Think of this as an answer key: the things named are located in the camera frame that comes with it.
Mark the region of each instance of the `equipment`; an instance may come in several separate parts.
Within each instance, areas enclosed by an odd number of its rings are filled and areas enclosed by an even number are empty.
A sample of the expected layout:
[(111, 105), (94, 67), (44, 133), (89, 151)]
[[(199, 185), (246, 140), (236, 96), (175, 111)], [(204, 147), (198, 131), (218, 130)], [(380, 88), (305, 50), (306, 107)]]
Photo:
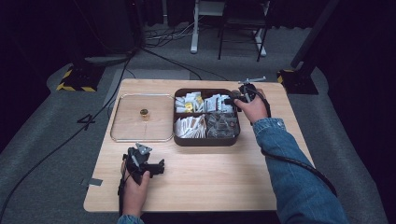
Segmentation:
[(239, 81), (238, 83), (243, 83), (243, 85), (238, 88), (239, 91), (233, 91), (233, 95), (230, 96), (231, 99), (224, 100), (224, 104), (236, 106), (233, 103), (233, 100), (235, 100), (235, 99), (238, 99), (245, 103), (250, 103), (252, 100), (254, 100), (256, 95), (258, 95), (264, 102), (265, 108), (267, 109), (268, 118), (271, 118), (270, 104), (264, 98), (264, 96), (260, 92), (257, 91), (256, 87), (250, 83), (250, 81), (261, 81), (261, 80), (265, 80), (265, 77), (255, 78), (255, 79), (247, 78), (245, 81)]
[(155, 175), (163, 174), (165, 160), (162, 159), (158, 164), (148, 164), (149, 153), (152, 150), (151, 147), (143, 146), (136, 143), (136, 147), (129, 147), (128, 154), (124, 154), (122, 159), (125, 160), (125, 167), (123, 167), (122, 177), (119, 185), (119, 215), (122, 216), (123, 207), (123, 194), (126, 180), (129, 176), (125, 176), (128, 173), (134, 179), (136, 184), (140, 185), (142, 181), (142, 174), (149, 171), (149, 177), (152, 178)]

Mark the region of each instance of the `handheld controller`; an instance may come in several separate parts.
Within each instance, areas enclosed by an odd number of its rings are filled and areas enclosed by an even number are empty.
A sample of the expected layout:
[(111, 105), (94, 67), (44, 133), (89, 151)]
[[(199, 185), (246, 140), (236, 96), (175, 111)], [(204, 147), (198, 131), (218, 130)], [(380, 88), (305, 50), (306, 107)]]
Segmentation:
[(154, 175), (163, 174), (165, 161), (161, 160), (158, 164), (149, 164), (150, 147), (143, 146), (136, 143), (137, 148), (128, 148), (128, 155), (124, 154), (123, 159), (126, 159), (126, 168), (131, 174), (134, 182), (140, 185), (143, 173), (149, 171), (150, 178)]
[(233, 91), (232, 95), (230, 96), (230, 99), (226, 99), (224, 101), (224, 104), (235, 106), (237, 111), (241, 112), (242, 111), (241, 108), (239, 108), (233, 102), (233, 100), (238, 99), (244, 103), (250, 103), (259, 94), (260, 98), (264, 102), (265, 108), (267, 109), (268, 118), (271, 118), (270, 104), (268, 103), (268, 101), (266, 99), (264, 99), (264, 97), (259, 92), (257, 92), (256, 87), (250, 83), (250, 81), (259, 81), (259, 80), (265, 80), (265, 77), (257, 78), (257, 79), (248, 79), (247, 78), (247, 80), (245, 80), (245, 81), (238, 82), (238, 83), (243, 83), (243, 85), (238, 88), (239, 91)]

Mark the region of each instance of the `item in basket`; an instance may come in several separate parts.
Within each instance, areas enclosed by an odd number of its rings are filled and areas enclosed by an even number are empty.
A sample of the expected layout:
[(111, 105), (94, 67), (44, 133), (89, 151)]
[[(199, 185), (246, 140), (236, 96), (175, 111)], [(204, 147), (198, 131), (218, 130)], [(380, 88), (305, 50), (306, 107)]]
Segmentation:
[(233, 113), (206, 115), (207, 138), (233, 138), (239, 134), (237, 118)]
[(204, 113), (205, 105), (199, 91), (187, 93), (186, 96), (176, 97), (175, 107), (177, 113)]
[(225, 99), (230, 99), (229, 95), (215, 94), (205, 99), (206, 113), (233, 113), (233, 106), (224, 104)]
[(205, 115), (198, 118), (179, 118), (175, 123), (175, 135), (180, 138), (205, 138)]

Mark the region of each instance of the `chair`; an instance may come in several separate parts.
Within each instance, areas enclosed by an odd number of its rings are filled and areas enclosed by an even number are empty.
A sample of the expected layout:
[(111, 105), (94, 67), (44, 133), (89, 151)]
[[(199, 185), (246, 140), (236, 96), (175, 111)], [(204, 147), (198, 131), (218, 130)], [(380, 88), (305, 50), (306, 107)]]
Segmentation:
[[(257, 44), (259, 47), (259, 55), (257, 62), (262, 55), (262, 48), (267, 30), (271, 27), (268, 24), (267, 16), (264, 10), (264, 4), (260, 0), (227, 0), (224, 5), (222, 23), (219, 29), (219, 57), (221, 57), (221, 50), (223, 42), (233, 43), (247, 43), (247, 41), (224, 39), (224, 30), (252, 30), (254, 38), (252, 44)], [(261, 30), (264, 30), (263, 37), (260, 39)]]

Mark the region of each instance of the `jacket sleeve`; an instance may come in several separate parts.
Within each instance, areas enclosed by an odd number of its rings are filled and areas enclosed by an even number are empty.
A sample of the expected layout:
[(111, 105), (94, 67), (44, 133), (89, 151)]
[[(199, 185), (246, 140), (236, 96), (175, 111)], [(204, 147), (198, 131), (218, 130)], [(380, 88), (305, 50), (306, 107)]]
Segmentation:
[(145, 224), (139, 217), (131, 215), (122, 215), (119, 217), (117, 224)]
[[(267, 153), (312, 165), (286, 132), (282, 119), (258, 120), (253, 130), (257, 143)], [(265, 160), (281, 223), (348, 223), (342, 205), (318, 177), (285, 161)]]

